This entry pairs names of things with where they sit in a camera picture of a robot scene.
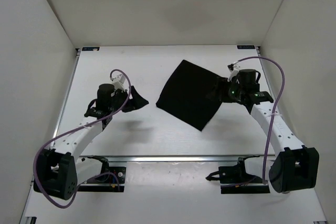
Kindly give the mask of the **black skirt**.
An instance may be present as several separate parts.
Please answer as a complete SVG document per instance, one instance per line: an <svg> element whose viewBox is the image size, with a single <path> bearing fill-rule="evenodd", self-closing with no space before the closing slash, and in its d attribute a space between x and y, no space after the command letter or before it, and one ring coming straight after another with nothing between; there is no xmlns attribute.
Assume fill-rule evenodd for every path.
<svg viewBox="0 0 336 224"><path fill-rule="evenodd" d="M222 104L207 97L218 77L182 60L164 85L156 107L202 131Z"/></svg>

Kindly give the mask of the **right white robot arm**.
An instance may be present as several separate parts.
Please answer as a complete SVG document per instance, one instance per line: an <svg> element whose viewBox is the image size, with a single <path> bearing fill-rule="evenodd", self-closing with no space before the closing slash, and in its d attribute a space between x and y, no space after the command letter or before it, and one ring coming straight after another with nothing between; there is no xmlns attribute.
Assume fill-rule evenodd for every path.
<svg viewBox="0 0 336 224"><path fill-rule="evenodd" d="M208 97L222 103L243 105L269 139L275 160L269 161L259 155L240 157L236 165L220 166L206 179L218 180L225 187L239 187L264 179L276 193L314 188L319 153L314 147L306 147L292 133L271 95L260 90L260 77L257 70L233 68L229 78L216 79Z"/></svg>

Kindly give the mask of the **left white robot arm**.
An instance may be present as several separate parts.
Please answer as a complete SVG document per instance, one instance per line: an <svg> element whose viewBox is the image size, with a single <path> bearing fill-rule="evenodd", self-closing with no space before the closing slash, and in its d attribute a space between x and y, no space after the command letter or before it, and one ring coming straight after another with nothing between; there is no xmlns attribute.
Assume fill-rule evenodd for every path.
<svg viewBox="0 0 336 224"><path fill-rule="evenodd" d="M128 92L113 84L99 85L97 97L89 103L79 130L71 131L53 148L38 154L34 190L43 189L48 196L68 200L81 183L93 178L108 179L108 160L97 155L82 158L82 152L105 130L114 114L132 112L148 104L135 87Z"/></svg>

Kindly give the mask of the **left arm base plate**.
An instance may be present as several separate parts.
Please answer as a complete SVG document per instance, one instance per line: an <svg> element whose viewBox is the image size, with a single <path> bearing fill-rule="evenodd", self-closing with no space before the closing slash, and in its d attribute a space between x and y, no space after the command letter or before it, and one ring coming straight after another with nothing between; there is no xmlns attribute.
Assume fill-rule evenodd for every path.
<svg viewBox="0 0 336 224"><path fill-rule="evenodd" d="M125 180L127 177L126 162L112 162L108 161L103 168L103 173L110 172L113 175L100 175L97 178L85 180L80 186L79 192L99 192L99 193L123 193L125 189Z"/></svg>

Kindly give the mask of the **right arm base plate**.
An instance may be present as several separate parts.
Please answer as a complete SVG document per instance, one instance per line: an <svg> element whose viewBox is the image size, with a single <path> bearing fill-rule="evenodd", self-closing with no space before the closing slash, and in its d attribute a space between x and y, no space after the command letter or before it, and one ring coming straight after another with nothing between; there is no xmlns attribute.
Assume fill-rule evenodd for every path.
<svg viewBox="0 0 336 224"><path fill-rule="evenodd" d="M219 166L218 171L210 173L207 181L219 181L221 194L269 194L268 185L262 183L262 178L246 172L245 161L260 158L260 156L239 157L234 166Z"/></svg>

